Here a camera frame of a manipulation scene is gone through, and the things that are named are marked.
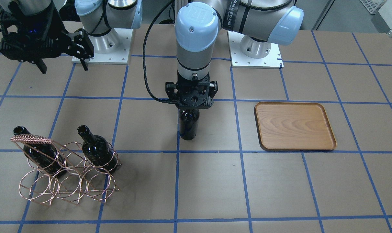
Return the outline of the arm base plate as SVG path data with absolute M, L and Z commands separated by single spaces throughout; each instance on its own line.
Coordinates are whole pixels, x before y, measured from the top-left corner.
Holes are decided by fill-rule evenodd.
M 258 42 L 234 31 L 228 32 L 228 40 L 233 68 L 282 69 L 284 67 L 277 44 Z
M 94 57 L 87 59 L 86 63 L 128 65 L 134 32 L 129 28 L 112 28 L 104 36 L 89 36 L 94 46 Z

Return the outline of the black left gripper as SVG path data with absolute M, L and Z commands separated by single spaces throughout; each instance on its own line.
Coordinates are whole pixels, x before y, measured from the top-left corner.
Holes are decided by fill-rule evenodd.
M 217 92 L 218 83 L 210 81 L 209 76 L 198 81 L 178 76 L 176 83 L 166 82 L 167 102 L 175 104 L 178 109 L 208 109 Z

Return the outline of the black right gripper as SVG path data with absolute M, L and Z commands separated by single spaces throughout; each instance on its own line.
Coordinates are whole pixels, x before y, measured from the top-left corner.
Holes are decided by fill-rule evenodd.
M 4 10 L 0 52 L 8 59 L 34 62 L 46 74 L 42 59 L 66 53 L 80 59 L 88 71 L 88 59 L 94 56 L 91 40 L 83 28 L 69 33 L 55 6 L 5 6 Z

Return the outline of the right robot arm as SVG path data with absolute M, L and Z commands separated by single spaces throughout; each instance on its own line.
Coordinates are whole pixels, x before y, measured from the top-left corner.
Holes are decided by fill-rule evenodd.
M 116 51 L 122 40 L 116 29 L 140 28 L 141 0 L 76 0 L 76 14 L 83 24 L 66 30 L 52 0 L 0 0 L 0 53 L 11 60 L 35 64 L 45 74 L 43 59 L 62 53 L 80 60 L 84 70 L 96 54 Z

